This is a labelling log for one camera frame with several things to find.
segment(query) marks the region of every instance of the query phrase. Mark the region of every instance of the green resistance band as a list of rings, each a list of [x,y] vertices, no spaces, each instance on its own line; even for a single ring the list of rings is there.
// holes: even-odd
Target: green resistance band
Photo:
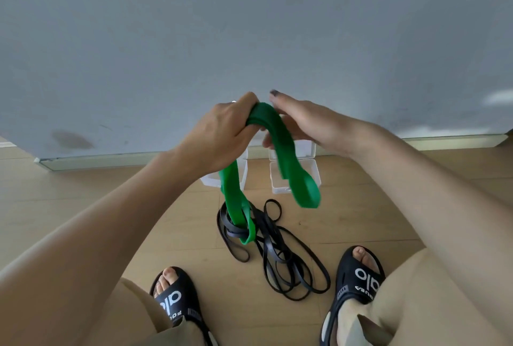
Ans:
[[[294,140],[276,110],[267,103],[257,103],[249,113],[246,124],[257,124],[269,131],[278,157],[279,172],[284,180],[289,181],[296,202],[303,208],[317,208],[321,202],[319,188],[310,174],[300,165],[296,157]],[[219,174],[221,191],[225,196],[230,218],[234,225],[248,228],[248,238],[245,241],[240,240],[242,244],[246,245],[254,241],[256,232],[253,220],[251,220],[251,207],[239,187],[237,161],[234,161]]]

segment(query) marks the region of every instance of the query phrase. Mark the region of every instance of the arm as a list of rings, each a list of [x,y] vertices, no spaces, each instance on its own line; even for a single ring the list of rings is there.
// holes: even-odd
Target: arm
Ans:
[[[247,93],[0,272],[0,344],[77,344],[153,226],[195,180],[228,166],[258,127]]]
[[[353,158],[385,191],[452,280],[513,338],[513,209],[453,174],[385,129],[281,93],[297,139]],[[270,146],[270,138],[264,146]]]

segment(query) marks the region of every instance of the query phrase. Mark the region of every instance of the sandal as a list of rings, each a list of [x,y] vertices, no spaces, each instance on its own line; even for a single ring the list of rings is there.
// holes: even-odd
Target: sandal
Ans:
[[[176,271],[178,279],[160,295],[155,297],[155,300],[167,312],[173,325],[178,325],[182,318],[192,321],[200,328],[207,346],[217,346],[217,341],[201,315],[200,301],[197,297],[194,283],[183,269],[178,266],[172,266],[172,268]],[[153,284],[151,284],[151,296],[154,295],[155,286],[162,273],[163,271],[157,275]]]
[[[340,259],[335,283],[337,293],[322,325],[319,337],[321,346],[329,346],[333,325],[344,301],[356,299],[362,304],[369,304],[374,300],[378,288],[385,280],[385,271],[383,271],[380,261],[368,248],[361,246],[374,258],[380,274],[353,257],[352,252],[358,246],[360,245],[351,246]]]

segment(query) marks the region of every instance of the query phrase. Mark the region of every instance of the forearm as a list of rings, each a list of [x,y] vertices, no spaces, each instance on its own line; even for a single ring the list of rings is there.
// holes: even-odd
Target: forearm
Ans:
[[[0,343],[76,343],[151,228],[197,178],[189,166],[174,151],[159,155],[6,267]],[[61,330],[48,331],[57,323]]]
[[[387,131],[369,126],[362,135],[356,161],[467,297],[511,336],[513,210]]]

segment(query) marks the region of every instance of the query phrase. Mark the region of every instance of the floor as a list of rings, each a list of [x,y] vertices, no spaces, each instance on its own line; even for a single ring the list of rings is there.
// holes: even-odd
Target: floor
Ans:
[[[426,154],[513,202],[512,146]],[[51,173],[32,161],[18,148],[0,148],[0,268],[139,169]],[[299,208],[290,194],[273,195],[266,160],[249,161],[245,194],[260,208],[268,198],[281,202],[281,225],[306,242],[332,276],[341,254],[355,243],[374,251],[387,273],[423,247],[401,213],[357,164],[336,156],[318,157],[317,164],[323,185],[322,203],[316,210]],[[199,290],[206,321],[225,346],[317,344],[333,287],[302,302],[273,292],[254,247],[249,263],[237,262],[224,247],[215,226],[222,201],[218,189],[193,184],[158,222],[125,277],[148,289],[164,267],[186,269]],[[320,279],[318,270],[314,275]]]

